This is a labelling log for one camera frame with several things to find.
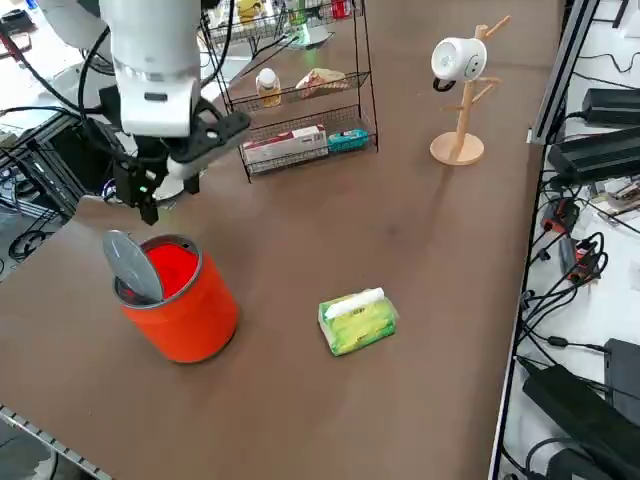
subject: brown table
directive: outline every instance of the brown table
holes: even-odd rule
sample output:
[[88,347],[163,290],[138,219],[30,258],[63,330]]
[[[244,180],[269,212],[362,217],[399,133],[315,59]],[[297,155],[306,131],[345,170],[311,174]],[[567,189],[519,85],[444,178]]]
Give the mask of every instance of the brown table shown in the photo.
[[[526,129],[554,54],[540,32],[558,30],[558,12],[369,0],[380,153],[253,184],[229,155],[153,228],[83,201],[0,288],[0,402],[121,480],[484,477],[539,169]],[[489,46],[504,86],[471,122],[487,156],[444,167],[429,143],[453,128],[438,107],[459,92],[433,92],[431,50],[505,14]],[[218,357],[169,363],[122,316],[109,228],[185,233],[213,255],[242,308]],[[397,334],[332,357],[318,303],[374,286]]]

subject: shelf basket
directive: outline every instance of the shelf basket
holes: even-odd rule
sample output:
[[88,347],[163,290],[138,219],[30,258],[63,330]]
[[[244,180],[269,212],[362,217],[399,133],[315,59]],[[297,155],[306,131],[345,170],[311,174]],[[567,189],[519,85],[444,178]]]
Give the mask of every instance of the shelf basket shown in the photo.
[[332,95],[334,93],[346,92],[347,90],[360,88],[367,80],[368,76],[369,72],[349,73],[343,79],[323,83],[320,85],[314,85],[313,92],[309,92],[305,88],[283,88],[279,95],[273,95],[273,97],[280,96],[280,104],[272,107],[265,106],[265,101],[268,102],[270,98],[269,96],[263,99],[258,95],[250,95],[237,99],[234,98],[233,106],[235,110],[246,113],[257,112],[259,110],[267,108],[277,108],[291,103],[312,100],[314,98],[323,97],[325,95]]
[[327,138],[335,133],[341,133],[348,130],[362,129],[368,133],[366,139],[356,139],[341,143],[337,148],[319,148],[315,150],[307,150],[301,153],[294,153],[291,155],[285,155],[270,160],[259,162],[248,162],[245,155],[244,148],[240,148],[240,155],[244,164],[247,175],[263,174],[280,170],[283,168],[292,167],[294,165],[300,165],[321,158],[332,157],[343,153],[361,151],[377,145],[377,132],[372,131],[372,128],[366,121],[360,118],[360,109],[358,105],[351,105],[348,107],[338,108],[335,110],[329,110],[314,115],[308,115],[306,117],[300,117],[286,122],[274,123],[266,125],[264,127],[258,127],[249,133],[247,141],[260,142],[276,137],[282,133],[297,130],[305,127],[312,127],[314,125],[323,125],[326,131]]
[[[336,3],[330,0],[308,0],[307,6],[299,10],[287,11],[284,4],[274,5],[273,15],[255,17],[253,20],[241,23],[234,21],[231,27],[231,43],[248,41],[249,39],[275,39],[291,32],[295,27],[290,25],[289,19],[301,19],[308,28],[328,25],[342,20],[350,20],[362,16],[362,8],[358,0],[344,0],[350,12],[345,16],[336,15]],[[211,29],[211,38],[216,45],[223,45],[227,36],[226,20]]]

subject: can lid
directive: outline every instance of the can lid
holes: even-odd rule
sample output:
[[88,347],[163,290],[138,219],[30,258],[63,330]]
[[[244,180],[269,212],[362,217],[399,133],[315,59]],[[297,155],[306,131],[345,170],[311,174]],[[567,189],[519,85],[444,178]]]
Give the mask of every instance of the can lid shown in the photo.
[[158,272],[129,235],[119,230],[105,233],[102,249],[116,277],[138,295],[162,301],[163,289]]
[[258,74],[258,82],[265,88],[273,88],[277,79],[276,72],[270,68],[263,68]]

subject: snack package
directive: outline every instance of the snack package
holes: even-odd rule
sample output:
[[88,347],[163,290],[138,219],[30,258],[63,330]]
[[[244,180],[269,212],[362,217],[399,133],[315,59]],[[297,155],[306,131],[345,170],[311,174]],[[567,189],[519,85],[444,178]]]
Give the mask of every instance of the snack package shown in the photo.
[[300,90],[301,98],[309,98],[324,95],[333,90],[347,90],[349,82],[342,72],[314,68],[298,82],[296,88]]

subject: wooden mug holder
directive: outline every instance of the wooden mug holder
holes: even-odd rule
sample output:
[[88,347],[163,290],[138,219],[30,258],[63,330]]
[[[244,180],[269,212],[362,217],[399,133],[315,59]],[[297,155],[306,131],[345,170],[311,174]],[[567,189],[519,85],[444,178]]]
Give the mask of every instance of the wooden mug holder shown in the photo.
[[[476,26],[475,38],[485,41],[498,29],[503,27],[511,16],[507,15],[494,27],[487,25]],[[443,133],[431,143],[431,155],[447,165],[471,165],[480,160],[484,154],[484,144],[475,135],[467,133],[471,108],[478,100],[500,85],[502,80],[498,77],[480,77],[466,82],[462,93],[462,103],[453,107],[444,107],[443,110],[454,110],[458,114],[458,127],[455,132]],[[475,94],[476,86],[485,84],[484,88]]]

